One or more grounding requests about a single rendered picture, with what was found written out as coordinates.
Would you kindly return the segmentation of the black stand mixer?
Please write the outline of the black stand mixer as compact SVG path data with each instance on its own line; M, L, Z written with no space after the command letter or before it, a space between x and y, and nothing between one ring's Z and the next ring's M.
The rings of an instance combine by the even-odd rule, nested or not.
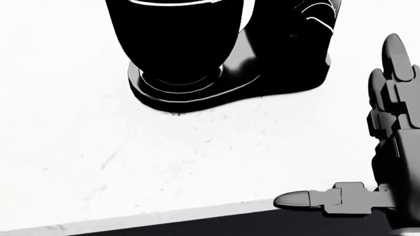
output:
M179 86L130 64L130 88L144 105L170 113L317 88L329 70L327 51L341 2L255 0L230 56L210 76Z

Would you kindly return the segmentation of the black stand mixer bowl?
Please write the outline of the black stand mixer bowl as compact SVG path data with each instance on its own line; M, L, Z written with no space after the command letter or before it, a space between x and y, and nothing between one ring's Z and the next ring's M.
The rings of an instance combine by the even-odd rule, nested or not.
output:
M244 0L105 0L130 61L152 79L193 83L229 57Z

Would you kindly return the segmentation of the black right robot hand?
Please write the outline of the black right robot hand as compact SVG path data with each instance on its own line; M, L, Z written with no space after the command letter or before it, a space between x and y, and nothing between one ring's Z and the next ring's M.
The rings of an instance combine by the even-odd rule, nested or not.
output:
M401 38L392 33L382 46L382 68L369 76L369 134L378 139L371 167L377 187L337 182L325 191L295 191L273 205L321 210L327 216L367 216L380 210L389 236L420 236L420 66L412 64Z

